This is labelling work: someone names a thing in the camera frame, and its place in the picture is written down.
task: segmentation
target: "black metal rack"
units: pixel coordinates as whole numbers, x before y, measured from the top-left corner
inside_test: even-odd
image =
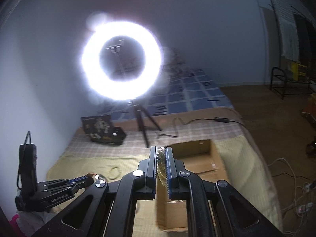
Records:
[[[276,69],[281,71],[283,73],[283,75],[275,74],[274,71]],[[280,81],[282,81],[283,85],[282,86],[275,86],[275,85],[273,85],[272,84],[273,77],[275,77],[275,78],[279,79]],[[298,86],[291,87],[291,86],[288,86],[288,83],[307,85],[307,87],[298,87]],[[311,93],[314,93],[315,91],[311,88],[311,85],[316,85],[316,80],[311,79],[311,78],[307,78],[306,81],[289,80],[287,75],[286,75],[286,72],[283,69],[280,69],[278,67],[273,67],[272,70],[271,70],[270,90],[273,89],[278,94],[280,94],[282,100],[284,100],[284,96],[285,95],[298,95],[298,94],[311,94]],[[291,93],[286,93],[286,90],[288,88],[307,89],[307,91],[306,92],[299,92],[299,93],[292,93],[292,92]]]

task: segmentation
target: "black bag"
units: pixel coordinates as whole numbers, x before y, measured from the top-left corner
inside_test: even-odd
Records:
[[[111,116],[96,116],[81,118],[84,133],[91,141],[122,144],[126,134],[120,127],[114,127]]]

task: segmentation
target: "tripod leg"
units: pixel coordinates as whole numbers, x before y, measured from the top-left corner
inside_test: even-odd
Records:
[[[158,128],[159,131],[162,131],[160,126],[157,124],[157,122],[153,119],[153,117],[149,114],[149,112],[143,107],[139,105],[139,109],[142,110],[142,112],[145,113],[145,115],[149,118],[149,120]]]
[[[146,147],[148,148],[149,142],[147,139],[146,130],[145,130],[144,122],[142,119],[141,111],[139,108],[134,107],[134,112],[135,112],[135,116],[136,116],[136,120],[137,120],[137,124],[138,124],[138,130],[143,132],[143,137],[144,137],[145,142],[146,142]]]

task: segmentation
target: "brown floor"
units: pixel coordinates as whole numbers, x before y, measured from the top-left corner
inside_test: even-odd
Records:
[[[300,110],[306,105],[307,95],[289,95],[282,101],[263,85],[221,87],[221,90],[242,115],[267,164],[283,157],[290,163],[296,175],[316,179],[316,158],[307,158],[305,154],[305,146],[313,140],[316,130],[300,116]],[[272,175],[282,172],[292,174],[282,162],[276,162],[269,168]],[[293,201],[293,178],[281,175],[273,179],[280,206],[284,208]],[[304,182],[311,181],[297,178],[298,185],[302,186]],[[301,189],[297,189],[297,197],[301,195]],[[309,200],[310,195],[300,204],[306,204]],[[295,231],[300,221],[301,219],[297,218],[293,211],[288,211],[283,220],[284,231]]]

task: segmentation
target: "mattress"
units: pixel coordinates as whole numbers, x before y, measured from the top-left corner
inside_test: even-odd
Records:
[[[225,164],[232,186],[282,230],[280,206],[271,174],[247,129],[235,122],[202,120],[182,125],[175,121],[179,133],[178,138],[166,136],[157,138],[160,133],[174,134],[173,119],[175,117],[180,117],[184,122],[197,118],[224,117],[242,123],[240,115],[231,108],[209,108],[160,115],[155,119],[163,131],[148,130],[147,134],[150,144],[158,147],[177,142],[213,140]],[[132,170],[137,169],[137,160],[149,153],[142,133],[137,131],[135,120],[116,122],[115,125],[121,126],[127,134],[122,145],[110,146],[91,142],[80,128],[64,154],[48,171],[47,179],[75,178],[97,170],[95,173],[102,173],[112,181],[119,180],[126,173],[125,166],[122,165],[133,165]],[[134,231],[139,233],[136,236],[148,236],[146,234],[148,232],[153,236],[167,236],[158,230],[154,216],[149,219],[150,224],[143,224],[144,215],[148,209],[152,211],[152,208],[154,208],[152,203],[142,203],[141,210],[135,217],[140,218],[138,223],[136,219],[134,223]]]
[[[158,88],[159,79],[157,81],[135,101],[152,116],[217,107],[233,108],[228,97],[202,69],[183,68],[182,73],[171,77],[163,88]],[[98,115],[111,115],[113,122],[135,119],[126,101],[107,100]]]

